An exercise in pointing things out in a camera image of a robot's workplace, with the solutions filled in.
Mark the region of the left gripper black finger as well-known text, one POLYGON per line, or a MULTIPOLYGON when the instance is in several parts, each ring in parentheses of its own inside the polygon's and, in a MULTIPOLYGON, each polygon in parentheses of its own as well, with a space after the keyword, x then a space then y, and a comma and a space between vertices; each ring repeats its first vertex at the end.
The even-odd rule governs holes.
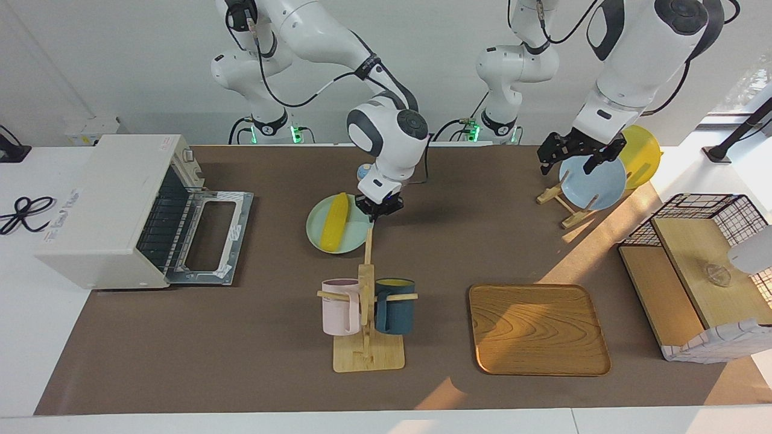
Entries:
POLYGON ((549 134, 538 149, 540 172, 548 175, 554 165, 562 159, 563 138, 560 134, 549 134))
POLYGON ((614 162, 625 148, 626 143, 625 137, 616 137, 603 149, 593 151, 587 162, 584 163, 584 173, 590 175, 596 167, 604 162, 614 162))

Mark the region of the mint green plate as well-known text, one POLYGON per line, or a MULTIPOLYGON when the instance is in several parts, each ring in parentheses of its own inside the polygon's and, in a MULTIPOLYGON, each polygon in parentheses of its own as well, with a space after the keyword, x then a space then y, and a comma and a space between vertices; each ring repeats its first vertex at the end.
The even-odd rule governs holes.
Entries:
MULTIPOLYGON (((307 238, 320 251, 322 251, 319 245, 320 234, 333 197, 334 195, 329 196, 325 198, 325 200, 321 200, 317 203, 317 205, 309 212, 306 220, 307 238)), ((359 211, 358 207, 355 205, 355 196, 348 194, 348 198, 350 209, 344 232, 344 239, 342 239, 339 249, 331 254, 348 253, 358 249, 358 247, 363 245, 366 241, 367 233, 372 227, 372 223, 369 222, 367 215, 362 211, 359 211)))

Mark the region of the yellow corn cob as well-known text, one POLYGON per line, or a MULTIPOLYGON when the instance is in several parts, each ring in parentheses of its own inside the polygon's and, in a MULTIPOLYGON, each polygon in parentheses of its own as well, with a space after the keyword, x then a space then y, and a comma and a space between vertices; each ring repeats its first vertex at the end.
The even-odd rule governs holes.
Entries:
POLYGON ((320 234, 321 250, 333 253, 340 247, 349 215, 349 198, 345 192, 334 195, 320 234))

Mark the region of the toaster oven glass door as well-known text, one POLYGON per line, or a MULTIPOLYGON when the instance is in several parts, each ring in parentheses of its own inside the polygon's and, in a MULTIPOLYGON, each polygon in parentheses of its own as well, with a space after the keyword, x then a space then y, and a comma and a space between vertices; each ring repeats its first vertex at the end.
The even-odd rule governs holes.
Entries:
POLYGON ((239 261, 240 250, 245 239, 249 212, 253 205, 251 192, 236 190, 189 191, 189 198, 183 209, 182 219, 168 255, 158 266, 166 282, 184 286, 230 286, 239 261), (195 270, 187 266, 186 260, 191 253, 191 245, 198 231, 204 207, 209 203, 232 203, 235 205, 228 233, 224 239, 220 261, 215 270, 195 270))

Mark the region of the white toaster oven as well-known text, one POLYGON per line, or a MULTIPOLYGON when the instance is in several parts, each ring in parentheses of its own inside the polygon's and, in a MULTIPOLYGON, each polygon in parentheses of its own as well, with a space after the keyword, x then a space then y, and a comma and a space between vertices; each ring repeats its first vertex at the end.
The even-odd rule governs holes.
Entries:
POLYGON ((33 255, 88 291, 168 288, 138 242, 169 170, 184 190, 204 184, 182 135, 103 135, 33 255))

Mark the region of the light blue plate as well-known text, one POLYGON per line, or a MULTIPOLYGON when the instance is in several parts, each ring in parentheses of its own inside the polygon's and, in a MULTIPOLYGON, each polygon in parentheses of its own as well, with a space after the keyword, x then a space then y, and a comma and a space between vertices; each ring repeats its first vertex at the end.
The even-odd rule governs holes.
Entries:
POLYGON ((558 178, 563 194, 580 208, 603 210, 615 205, 625 192, 625 165, 620 159, 604 162, 588 175, 584 172, 588 160, 589 156, 574 156, 560 164, 558 178))

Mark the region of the yellow plate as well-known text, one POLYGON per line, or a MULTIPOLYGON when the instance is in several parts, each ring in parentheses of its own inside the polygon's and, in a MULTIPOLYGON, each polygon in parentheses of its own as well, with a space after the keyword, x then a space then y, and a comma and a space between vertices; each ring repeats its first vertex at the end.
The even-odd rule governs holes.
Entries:
POLYGON ((619 158, 625 165, 625 190, 635 190, 658 171, 663 153, 656 136, 645 127, 631 125, 622 134, 626 145, 619 158))

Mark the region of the wooden two-step shelf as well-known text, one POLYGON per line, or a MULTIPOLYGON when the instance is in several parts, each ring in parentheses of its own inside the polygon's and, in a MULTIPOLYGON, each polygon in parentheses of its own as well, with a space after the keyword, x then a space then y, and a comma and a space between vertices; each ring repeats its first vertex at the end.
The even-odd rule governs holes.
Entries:
POLYGON ((699 333, 754 318, 772 324, 772 309, 750 275, 728 261, 730 245, 707 219, 654 219, 663 247, 621 247, 621 258, 661 346, 686 344, 699 333), (729 288, 712 285, 700 265, 729 266, 729 288))

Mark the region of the wooden mug tree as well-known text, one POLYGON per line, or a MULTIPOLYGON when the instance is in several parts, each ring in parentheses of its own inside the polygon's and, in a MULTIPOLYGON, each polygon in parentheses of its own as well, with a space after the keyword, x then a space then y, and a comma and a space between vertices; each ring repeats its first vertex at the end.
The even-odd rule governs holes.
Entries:
POLYGON ((332 368, 336 373, 364 373, 405 367, 403 337, 375 329, 375 266, 372 264, 374 228, 367 230, 363 263, 358 267, 358 333, 337 336, 333 343, 332 368))

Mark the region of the small clear glass piece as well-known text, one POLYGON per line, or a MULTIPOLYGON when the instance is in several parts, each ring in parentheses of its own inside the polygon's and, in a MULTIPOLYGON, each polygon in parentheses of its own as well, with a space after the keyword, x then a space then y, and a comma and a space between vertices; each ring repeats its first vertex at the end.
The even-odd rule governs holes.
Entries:
POLYGON ((707 280, 715 286, 720 288, 729 288, 731 286, 732 275, 726 267, 716 263, 707 263, 703 269, 707 280))

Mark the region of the white rounded device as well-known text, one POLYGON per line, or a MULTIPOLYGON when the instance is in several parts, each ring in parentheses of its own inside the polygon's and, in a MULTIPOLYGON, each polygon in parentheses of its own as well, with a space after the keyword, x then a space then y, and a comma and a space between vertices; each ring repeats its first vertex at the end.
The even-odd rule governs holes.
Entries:
POLYGON ((734 268, 748 275, 760 274, 772 267, 772 225, 731 247, 727 258, 734 268))

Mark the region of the wooden serving tray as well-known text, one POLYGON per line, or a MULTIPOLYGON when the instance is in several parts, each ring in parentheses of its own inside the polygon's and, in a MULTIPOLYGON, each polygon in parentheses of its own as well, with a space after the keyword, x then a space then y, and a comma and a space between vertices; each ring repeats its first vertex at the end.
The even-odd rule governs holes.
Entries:
POLYGON ((475 362, 491 376, 600 377, 612 368, 600 319, 576 284, 475 284, 475 362))

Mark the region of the brown table mat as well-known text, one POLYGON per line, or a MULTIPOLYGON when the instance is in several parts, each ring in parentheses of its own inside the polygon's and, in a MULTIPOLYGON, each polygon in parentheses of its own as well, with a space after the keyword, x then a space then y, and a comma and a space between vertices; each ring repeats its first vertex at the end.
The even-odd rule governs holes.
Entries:
POLYGON ((667 362, 615 250, 658 208, 651 189, 567 240, 562 210, 539 206, 551 180, 526 146, 434 148, 430 181, 375 225, 379 277, 416 281, 405 368, 337 374, 316 292, 354 277, 361 251, 328 255, 309 210, 352 190, 356 148, 196 146, 207 186, 256 204, 228 288, 89 295, 37 415, 700 406, 724 363, 667 362), (600 377, 490 376, 475 363, 474 284, 579 284, 590 293, 612 368, 600 377))

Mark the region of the white checked cloth liner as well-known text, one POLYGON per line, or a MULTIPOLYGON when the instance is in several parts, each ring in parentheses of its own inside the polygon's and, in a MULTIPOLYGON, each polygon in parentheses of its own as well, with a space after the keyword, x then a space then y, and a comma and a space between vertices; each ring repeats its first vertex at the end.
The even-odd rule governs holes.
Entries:
POLYGON ((661 346, 667 362, 723 363, 772 349, 772 324, 754 318, 709 328, 686 344, 661 346))

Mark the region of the white power strip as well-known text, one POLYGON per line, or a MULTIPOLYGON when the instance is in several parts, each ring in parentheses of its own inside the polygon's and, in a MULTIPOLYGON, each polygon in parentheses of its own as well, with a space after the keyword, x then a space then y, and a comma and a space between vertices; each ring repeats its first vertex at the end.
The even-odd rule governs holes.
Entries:
POLYGON ((95 146, 105 134, 127 134, 116 116, 95 116, 87 120, 68 121, 65 138, 72 146, 95 146))

